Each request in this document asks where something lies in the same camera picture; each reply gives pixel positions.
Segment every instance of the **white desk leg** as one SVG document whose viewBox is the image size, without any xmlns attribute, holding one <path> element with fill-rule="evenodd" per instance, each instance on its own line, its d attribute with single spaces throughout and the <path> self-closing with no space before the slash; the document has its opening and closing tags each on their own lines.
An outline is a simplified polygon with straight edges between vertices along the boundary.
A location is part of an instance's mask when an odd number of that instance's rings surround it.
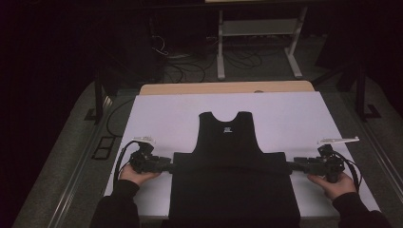
<svg viewBox="0 0 403 228">
<path fill-rule="evenodd" d="M 219 53 L 217 54 L 217 77 L 219 81 L 225 80 L 224 59 L 222 56 L 222 10 L 219 19 Z"/>
<path fill-rule="evenodd" d="M 291 41 L 291 45 L 284 49 L 285 54 L 287 55 L 287 58 L 288 58 L 288 62 L 290 63 L 291 69 L 294 72 L 294 76 L 297 79 L 300 79 L 302 77 L 302 73 L 301 73 L 301 70 L 299 69 L 296 58 L 294 57 L 294 51 L 296 50 L 297 41 L 298 41 L 299 35 L 301 33 L 301 29 L 302 29 L 303 21 L 305 19 L 307 9 L 308 9 L 307 7 L 302 8 L 302 10 L 299 14 L 298 22 L 296 24 L 296 29 L 294 31 L 293 40 Z"/>
</svg>

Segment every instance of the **black sleeve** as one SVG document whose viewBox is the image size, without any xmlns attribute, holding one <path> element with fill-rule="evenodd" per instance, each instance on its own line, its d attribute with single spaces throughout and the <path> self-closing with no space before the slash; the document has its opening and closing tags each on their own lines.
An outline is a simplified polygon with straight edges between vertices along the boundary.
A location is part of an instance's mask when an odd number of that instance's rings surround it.
<svg viewBox="0 0 403 228">
<path fill-rule="evenodd" d="M 139 185 L 129 180 L 118 180 L 113 192 L 98 203 L 89 227 L 139 228 L 140 220 L 133 197 Z"/>
<path fill-rule="evenodd" d="M 358 193 L 346 193 L 333 201 L 340 213 L 339 228 L 392 228 L 392 225 L 379 211 L 369 211 Z"/>
</svg>

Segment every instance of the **white tabletop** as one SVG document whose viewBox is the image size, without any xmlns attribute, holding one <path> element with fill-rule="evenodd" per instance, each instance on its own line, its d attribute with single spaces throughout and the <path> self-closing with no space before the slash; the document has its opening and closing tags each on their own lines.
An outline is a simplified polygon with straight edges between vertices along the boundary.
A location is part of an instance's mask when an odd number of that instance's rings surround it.
<svg viewBox="0 0 403 228">
<path fill-rule="evenodd" d="M 288 162 L 293 157 L 319 156 L 317 142 L 323 138 L 341 138 L 318 92 L 142 95 L 132 107 L 119 153 L 133 137 L 143 136 L 150 136 L 157 142 L 155 156 L 172 158 L 174 152 L 191 153 L 198 137 L 199 114 L 206 111 L 223 122 L 233 120 L 239 111 L 252 112 L 260 149 L 264 153 L 284 152 Z M 333 148 L 353 160 L 344 143 L 334 144 Z M 136 143 L 130 145 L 122 164 L 137 149 Z M 113 170 L 106 196 L 112 192 Z M 323 190 L 309 182 L 306 174 L 295 171 L 290 177 L 302 217 L 338 216 Z M 135 197 L 139 215 L 167 217 L 170 191 L 171 175 L 168 173 L 142 185 Z M 370 210 L 379 210 L 365 181 L 359 193 Z"/>
</svg>

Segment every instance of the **black tank top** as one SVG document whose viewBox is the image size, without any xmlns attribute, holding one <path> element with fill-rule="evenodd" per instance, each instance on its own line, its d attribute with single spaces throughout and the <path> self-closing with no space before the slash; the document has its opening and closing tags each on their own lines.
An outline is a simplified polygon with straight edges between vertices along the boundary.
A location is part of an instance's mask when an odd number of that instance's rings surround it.
<svg viewBox="0 0 403 228">
<path fill-rule="evenodd" d="M 173 162 L 174 227 L 299 227 L 292 171 L 284 153 L 259 149 L 252 113 L 231 122 L 202 113 L 195 150 Z"/>
</svg>

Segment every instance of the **floor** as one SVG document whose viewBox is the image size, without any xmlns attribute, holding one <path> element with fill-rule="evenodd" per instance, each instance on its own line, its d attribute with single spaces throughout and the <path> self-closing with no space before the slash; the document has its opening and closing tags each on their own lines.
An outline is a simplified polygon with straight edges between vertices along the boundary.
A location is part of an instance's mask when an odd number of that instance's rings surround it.
<svg viewBox="0 0 403 228">
<path fill-rule="evenodd" d="M 303 80 L 313 81 L 328 69 L 315 66 L 325 37 L 302 37 L 295 53 Z M 239 37 L 224 40 L 226 82 L 295 80 L 283 48 L 289 37 Z M 172 52 L 167 56 L 159 83 L 217 82 L 214 38 L 207 40 L 207 55 Z M 393 227 L 403 227 L 403 120 L 389 105 L 381 88 L 367 80 L 366 104 L 374 105 L 382 118 L 359 120 L 355 113 L 355 88 L 339 92 L 339 75 L 316 86 L 345 138 L 358 136 L 360 143 L 348 144 L 365 181 Z M 89 85 L 71 111 L 59 140 L 16 220 L 14 227 L 87 227 L 102 197 L 120 138 L 107 160 L 91 157 L 102 137 L 120 136 L 136 89 L 121 90 L 105 100 L 105 115 L 97 125 L 85 121 L 94 108 L 94 87 Z M 145 220 L 144 227 L 159 222 Z M 303 219 L 301 227 L 336 227 L 337 218 Z"/>
</svg>

